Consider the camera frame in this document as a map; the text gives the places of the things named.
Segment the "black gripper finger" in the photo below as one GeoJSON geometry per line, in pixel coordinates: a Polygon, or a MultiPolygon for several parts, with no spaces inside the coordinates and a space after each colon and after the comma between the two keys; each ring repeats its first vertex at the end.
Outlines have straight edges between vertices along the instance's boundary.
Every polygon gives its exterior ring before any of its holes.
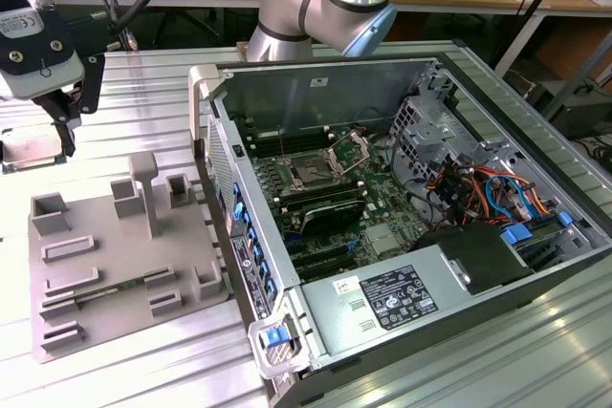
{"type": "Polygon", "coordinates": [[[67,157],[72,157],[76,149],[73,130],[80,124],[80,116],[92,115],[98,109],[105,55],[91,55],[82,58],[81,63],[84,78],[75,83],[72,90],[64,92],[56,89],[33,99],[33,103],[53,119],[62,153],[67,157]]]}

